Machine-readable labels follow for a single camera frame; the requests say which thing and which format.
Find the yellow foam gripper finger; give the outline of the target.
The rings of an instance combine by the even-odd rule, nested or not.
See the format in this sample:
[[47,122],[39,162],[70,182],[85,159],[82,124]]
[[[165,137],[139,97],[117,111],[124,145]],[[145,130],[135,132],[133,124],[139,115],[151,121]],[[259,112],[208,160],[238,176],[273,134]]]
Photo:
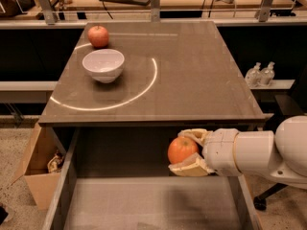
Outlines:
[[214,170],[208,167],[205,160],[198,153],[190,155],[182,162],[171,164],[169,169],[177,176],[200,177],[214,173]]
[[200,146],[204,146],[205,140],[210,136],[212,130],[204,128],[184,129],[177,134],[178,137],[188,137]]

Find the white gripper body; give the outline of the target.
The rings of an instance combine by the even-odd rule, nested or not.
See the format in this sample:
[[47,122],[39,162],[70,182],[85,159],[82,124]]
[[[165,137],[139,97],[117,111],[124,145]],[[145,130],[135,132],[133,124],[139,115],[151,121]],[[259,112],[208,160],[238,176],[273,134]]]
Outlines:
[[235,128],[219,128],[205,139],[202,155],[207,166],[219,176],[239,176],[234,159],[234,145],[239,131]]

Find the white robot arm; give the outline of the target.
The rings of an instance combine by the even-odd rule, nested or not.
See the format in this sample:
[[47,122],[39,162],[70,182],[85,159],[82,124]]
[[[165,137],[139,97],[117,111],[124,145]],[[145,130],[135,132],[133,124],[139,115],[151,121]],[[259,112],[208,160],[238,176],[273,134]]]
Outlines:
[[288,118],[276,131],[194,128],[178,135],[202,146],[200,153],[169,166],[178,176],[256,174],[276,183],[302,189],[307,186],[306,116]]

